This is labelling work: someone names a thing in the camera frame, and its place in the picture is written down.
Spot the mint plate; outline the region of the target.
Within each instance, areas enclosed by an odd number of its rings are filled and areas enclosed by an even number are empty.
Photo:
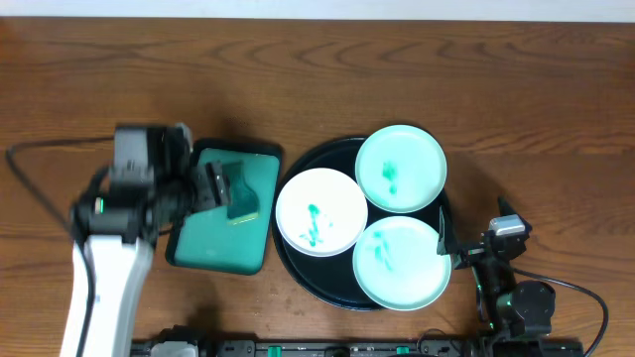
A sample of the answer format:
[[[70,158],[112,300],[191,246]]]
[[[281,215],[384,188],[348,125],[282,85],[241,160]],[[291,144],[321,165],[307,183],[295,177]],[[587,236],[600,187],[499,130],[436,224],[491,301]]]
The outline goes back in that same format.
[[[392,125],[364,140],[354,174],[372,204],[392,213],[411,213],[430,205],[442,192],[447,162],[442,146],[427,131]]]
[[[437,253],[439,232],[408,216],[390,216],[368,226],[355,244],[354,277],[382,307],[411,311],[437,300],[451,275],[451,259]]]

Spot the green scouring sponge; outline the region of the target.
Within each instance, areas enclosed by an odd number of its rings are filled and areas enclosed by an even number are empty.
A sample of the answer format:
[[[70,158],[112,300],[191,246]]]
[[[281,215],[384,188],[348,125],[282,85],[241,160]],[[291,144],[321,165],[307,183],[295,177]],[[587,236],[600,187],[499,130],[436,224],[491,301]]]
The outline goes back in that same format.
[[[242,162],[223,165],[230,193],[227,206],[229,224],[237,225],[259,216],[260,203],[255,190],[247,183]]]

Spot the black rectangular soapy water tray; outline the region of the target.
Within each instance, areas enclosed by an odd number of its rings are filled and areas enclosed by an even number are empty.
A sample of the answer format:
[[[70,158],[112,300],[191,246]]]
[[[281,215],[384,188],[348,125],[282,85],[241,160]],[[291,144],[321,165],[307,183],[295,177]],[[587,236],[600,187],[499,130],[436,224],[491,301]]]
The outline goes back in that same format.
[[[260,203],[256,219],[232,225],[227,206],[194,213],[170,235],[166,260],[173,266],[240,275],[258,273],[264,262],[283,150],[273,143],[201,139],[191,164],[242,162],[247,183]]]

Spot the white plate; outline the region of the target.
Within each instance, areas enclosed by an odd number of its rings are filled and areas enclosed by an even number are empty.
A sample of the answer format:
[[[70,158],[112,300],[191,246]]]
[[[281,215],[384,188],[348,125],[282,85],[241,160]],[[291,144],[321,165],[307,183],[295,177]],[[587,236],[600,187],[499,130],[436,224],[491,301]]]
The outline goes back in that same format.
[[[331,257],[356,243],[368,221],[368,205],[348,175],[328,168],[309,169],[283,185],[275,219],[294,249],[312,257]]]

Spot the round black serving tray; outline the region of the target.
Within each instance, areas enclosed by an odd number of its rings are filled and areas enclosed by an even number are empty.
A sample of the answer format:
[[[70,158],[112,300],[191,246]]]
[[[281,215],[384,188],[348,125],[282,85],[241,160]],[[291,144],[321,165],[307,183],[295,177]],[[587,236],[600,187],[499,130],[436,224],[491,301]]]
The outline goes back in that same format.
[[[316,168],[340,171],[354,181],[354,162],[357,152],[366,138],[346,138],[322,144],[304,154],[295,164],[278,189],[277,198],[285,183],[293,176]],[[439,209],[448,211],[445,191],[428,206],[411,213],[392,213],[378,208],[367,198],[368,221],[365,229],[374,222],[390,216],[408,216],[419,219],[439,232]],[[372,301],[357,283],[352,267],[355,244],[346,251],[331,257],[312,257],[300,253],[282,237],[277,224],[274,239],[278,253],[292,277],[308,292],[333,305],[355,310],[385,308]]]

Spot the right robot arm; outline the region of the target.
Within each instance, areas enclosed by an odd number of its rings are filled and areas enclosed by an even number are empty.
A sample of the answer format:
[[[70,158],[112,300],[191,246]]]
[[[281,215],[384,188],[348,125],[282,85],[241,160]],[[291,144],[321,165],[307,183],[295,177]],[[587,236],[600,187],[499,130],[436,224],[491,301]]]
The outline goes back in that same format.
[[[513,343],[531,343],[552,331],[555,291],[539,281],[517,282],[511,261],[526,251],[531,224],[502,197],[500,215],[476,242],[461,243],[451,220],[439,210],[440,233],[437,254],[450,257],[454,270],[469,269],[476,281],[477,313],[490,330],[472,343],[472,352],[493,356],[512,350]]]

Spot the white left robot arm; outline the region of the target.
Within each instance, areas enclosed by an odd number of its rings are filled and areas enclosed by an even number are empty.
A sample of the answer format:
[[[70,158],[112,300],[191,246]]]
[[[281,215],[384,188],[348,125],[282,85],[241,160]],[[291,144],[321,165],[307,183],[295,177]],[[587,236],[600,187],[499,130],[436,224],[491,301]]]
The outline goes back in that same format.
[[[127,356],[135,315],[164,227],[230,203],[220,163],[191,162],[191,131],[121,125],[111,164],[70,210],[73,284],[63,356]]]

